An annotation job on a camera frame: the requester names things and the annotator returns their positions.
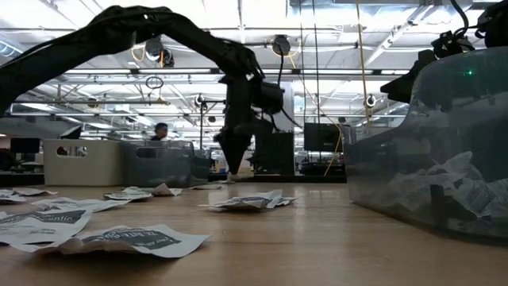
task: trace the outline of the spotlight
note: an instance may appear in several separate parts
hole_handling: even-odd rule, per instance
[[[175,66],[175,57],[173,53],[164,47],[161,37],[155,37],[146,41],[144,49],[147,59],[160,62],[162,57],[162,68],[173,68]]]
[[[197,95],[195,98],[194,98],[194,106],[196,107],[200,107],[201,106],[201,103],[203,102],[203,100],[205,100],[203,98],[203,96],[201,94]]]
[[[368,108],[372,108],[375,105],[375,97],[374,95],[369,95],[367,101],[365,102]]]
[[[277,55],[287,56],[291,50],[291,44],[286,35],[275,35],[275,38],[271,41],[271,48]]]

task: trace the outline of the pole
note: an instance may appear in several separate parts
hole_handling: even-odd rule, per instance
[[[199,106],[199,118],[200,118],[200,123],[199,123],[199,149],[200,150],[203,150],[203,105],[204,102],[201,102],[201,105]]]

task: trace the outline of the plastic storage bin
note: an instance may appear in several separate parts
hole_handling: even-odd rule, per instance
[[[120,142],[44,140],[43,149],[46,185],[108,187],[122,183]]]
[[[507,61],[507,47],[438,60],[416,78],[400,126],[344,127],[351,199],[467,238],[508,242]]]
[[[189,141],[122,142],[125,186],[192,187],[208,181],[209,153]]]

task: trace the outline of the white bin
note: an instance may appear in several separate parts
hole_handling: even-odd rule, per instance
[[[60,147],[71,150],[71,154],[58,155]],[[86,156],[74,154],[80,147],[86,148]],[[43,149],[44,180],[48,186],[109,187],[122,183],[119,142],[44,140]]]

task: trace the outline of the clear plastic bin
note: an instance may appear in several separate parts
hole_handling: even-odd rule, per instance
[[[208,181],[210,155],[189,141],[122,142],[125,186],[193,187]]]

